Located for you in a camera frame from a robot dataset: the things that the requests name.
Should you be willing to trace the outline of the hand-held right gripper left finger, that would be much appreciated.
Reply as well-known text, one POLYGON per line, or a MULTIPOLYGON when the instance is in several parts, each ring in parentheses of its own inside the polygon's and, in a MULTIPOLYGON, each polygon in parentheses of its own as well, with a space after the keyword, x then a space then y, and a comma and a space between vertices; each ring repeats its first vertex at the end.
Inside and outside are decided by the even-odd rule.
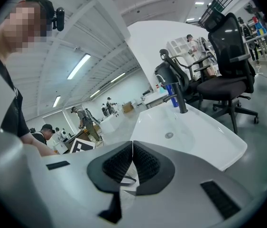
POLYGON ((132 142, 41 157, 32 150, 32 180, 41 200, 37 228, 133 228, 121 210, 114 173, 130 164, 132 142))

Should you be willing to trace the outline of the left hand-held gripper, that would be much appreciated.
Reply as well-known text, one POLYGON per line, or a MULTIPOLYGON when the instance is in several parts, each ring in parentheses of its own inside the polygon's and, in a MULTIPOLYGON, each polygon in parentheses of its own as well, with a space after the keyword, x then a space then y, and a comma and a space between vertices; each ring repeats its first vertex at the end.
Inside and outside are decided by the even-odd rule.
POLYGON ((95 149, 95 143, 94 142, 75 138, 69 152, 70 153, 77 153, 77 152, 84 152, 84 151, 93 150, 93 149, 95 149))

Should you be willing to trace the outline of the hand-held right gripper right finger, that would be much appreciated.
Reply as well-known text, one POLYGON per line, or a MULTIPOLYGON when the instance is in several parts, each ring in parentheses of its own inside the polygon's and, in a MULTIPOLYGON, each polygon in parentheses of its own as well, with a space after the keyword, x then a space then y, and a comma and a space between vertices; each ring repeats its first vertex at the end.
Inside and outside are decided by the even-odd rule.
POLYGON ((126 228, 240 228, 262 204, 199 157, 146 142, 134 141, 133 146, 167 157, 175 172, 159 193, 136 196, 126 228))

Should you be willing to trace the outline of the person's left forearm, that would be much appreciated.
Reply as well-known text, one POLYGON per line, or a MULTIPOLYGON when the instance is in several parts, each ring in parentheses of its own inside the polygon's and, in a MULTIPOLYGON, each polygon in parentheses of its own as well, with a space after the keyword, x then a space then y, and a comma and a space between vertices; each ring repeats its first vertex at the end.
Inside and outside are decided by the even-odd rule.
POLYGON ((41 156, 50 156, 50 155, 57 155, 52 149, 50 149, 47 145, 37 140, 31 133, 27 133, 20 137, 21 141, 24 144, 30 144, 35 146, 41 156))

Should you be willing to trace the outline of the white sink basin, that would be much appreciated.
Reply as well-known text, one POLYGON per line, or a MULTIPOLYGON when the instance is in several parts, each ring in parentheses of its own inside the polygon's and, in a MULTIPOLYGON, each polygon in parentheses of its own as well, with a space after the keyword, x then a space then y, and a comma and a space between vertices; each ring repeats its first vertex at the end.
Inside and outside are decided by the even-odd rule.
MULTIPOLYGON (((188 112, 164 103, 139 114, 131 141, 163 146, 199 157, 220 171, 235 164, 245 153, 247 144, 212 117, 189 106, 188 112), (172 132, 171 139, 165 134, 172 132)), ((159 193, 173 178, 172 162, 161 154, 153 155, 134 147, 134 160, 139 171, 137 194, 159 193)))

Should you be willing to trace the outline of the white cabinet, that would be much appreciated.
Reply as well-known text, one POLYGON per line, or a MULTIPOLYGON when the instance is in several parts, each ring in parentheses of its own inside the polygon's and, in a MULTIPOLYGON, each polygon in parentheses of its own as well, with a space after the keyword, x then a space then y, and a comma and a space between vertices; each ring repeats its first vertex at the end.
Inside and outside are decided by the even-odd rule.
POLYGON ((115 115, 110 115, 105 118, 100 124, 100 129, 104 134, 114 132, 124 119, 124 114, 122 112, 117 112, 115 115))

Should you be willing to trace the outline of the cardboard box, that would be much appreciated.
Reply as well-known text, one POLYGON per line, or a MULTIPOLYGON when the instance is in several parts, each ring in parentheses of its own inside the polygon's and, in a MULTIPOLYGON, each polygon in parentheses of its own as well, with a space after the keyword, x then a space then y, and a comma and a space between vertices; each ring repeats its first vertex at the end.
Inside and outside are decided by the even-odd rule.
POLYGON ((134 109, 134 107, 132 106, 131 101, 129 101, 129 102, 122 105, 122 109, 123 109, 123 112, 126 114, 126 113, 132 111, 134 109))

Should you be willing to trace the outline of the person's black shirt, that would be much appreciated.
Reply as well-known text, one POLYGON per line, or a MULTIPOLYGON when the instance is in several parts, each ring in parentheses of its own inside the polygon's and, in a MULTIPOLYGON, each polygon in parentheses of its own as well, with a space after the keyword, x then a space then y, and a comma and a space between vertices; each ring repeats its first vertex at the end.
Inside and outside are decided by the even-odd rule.
POLYGON ((23 97, 20 91, 14 86, 11 77, 7 71, 7 68, 3 65, 0 60, 0 75, 9 85, 9 87, 15 92, 15 97, 10 104, 5 117, 1 124, 1 129, 16 135, 17 137, 22 137, 29 133, 29 129, 26 125, 25 118, 22 112, 22 101, 23 97))

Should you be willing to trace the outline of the black faucet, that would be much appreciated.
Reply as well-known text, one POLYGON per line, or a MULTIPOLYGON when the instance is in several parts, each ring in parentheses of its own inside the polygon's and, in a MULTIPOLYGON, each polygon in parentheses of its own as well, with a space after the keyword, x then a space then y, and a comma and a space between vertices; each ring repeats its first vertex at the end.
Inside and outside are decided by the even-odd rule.
POLYGON ((188 109, 185 105, 184 97, 179 83, 167 85, 168 96, 163 99, 164 103, 167 103, 169 100, 172 100, 174 107, 179 107, 180 113, 184 114, 188 112, 188 109))

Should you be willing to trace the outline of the black mesh office chair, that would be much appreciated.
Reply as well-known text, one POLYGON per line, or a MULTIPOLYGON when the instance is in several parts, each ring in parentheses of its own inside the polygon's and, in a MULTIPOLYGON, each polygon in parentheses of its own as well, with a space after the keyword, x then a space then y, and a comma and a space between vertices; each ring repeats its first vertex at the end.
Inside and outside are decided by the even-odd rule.
POLYGON ((204 26, 209 33, 220 76, 201 83, 197 91, 201 100, 216 101, 211 117, 216 119, 228 114, 233 131, 237 133, 236 113, 251 115, 255 124, 259 122, 258 113, 243 108, 238 100, 240 97, 250 99, 246 94, 254 92, 256 73, 248 61, 250 54, 245 52, 240 26, 233 13, 223 15, 213 9, 204 26))

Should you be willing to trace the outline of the black office chair with headrest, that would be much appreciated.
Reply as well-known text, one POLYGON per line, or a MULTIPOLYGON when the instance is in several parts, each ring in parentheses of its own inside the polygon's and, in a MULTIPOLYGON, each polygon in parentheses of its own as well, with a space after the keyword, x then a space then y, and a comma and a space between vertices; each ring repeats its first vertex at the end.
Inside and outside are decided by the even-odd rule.
POLYGON ((163 61, 170 64, 180 84, 184 101, 187 104, 193 102, 199 102, 199 107, 203 101, 203 96, 198 93, 197 86, 208 80, 206 76, 207 68, 210 66, 203 66, 203 61, 209 59, 210 56, 206 56, 197 60, 189 66, 185 66, 178 61, 179 56, 170 57, 168 50, 161 49, 159 51, 160 57, 163 61))

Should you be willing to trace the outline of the white shelf unit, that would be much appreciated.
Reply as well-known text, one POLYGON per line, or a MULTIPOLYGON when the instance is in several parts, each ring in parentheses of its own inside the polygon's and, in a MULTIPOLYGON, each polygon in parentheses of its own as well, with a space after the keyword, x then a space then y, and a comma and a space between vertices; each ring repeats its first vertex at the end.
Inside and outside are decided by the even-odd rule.
POLYGON ((170 55, 177 56, 181 54, 187 54, 191 49, 189 42, 184 37, 179 37, 167 41, 166 47, 170 55))

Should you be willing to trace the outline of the black mezzanine railing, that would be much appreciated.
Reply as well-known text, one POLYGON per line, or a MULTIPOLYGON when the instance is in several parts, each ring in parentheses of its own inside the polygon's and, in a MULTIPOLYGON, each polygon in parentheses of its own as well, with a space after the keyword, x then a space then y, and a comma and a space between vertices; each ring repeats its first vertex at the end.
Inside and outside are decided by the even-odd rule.
POLYGON ((211 4, 207 6, 207 9, 205 10, 203 15, 201 16, 201 18, 197 22, 197 26, 204 29, 205 28, 204 27, 205 21, 211 15, 213 9, 217 9, 217 11, 219 11, 219 12, 226 11, 226 8, 230 5, 230 3, 232 1, 233 0, 213 0, 211 2, 211 4))

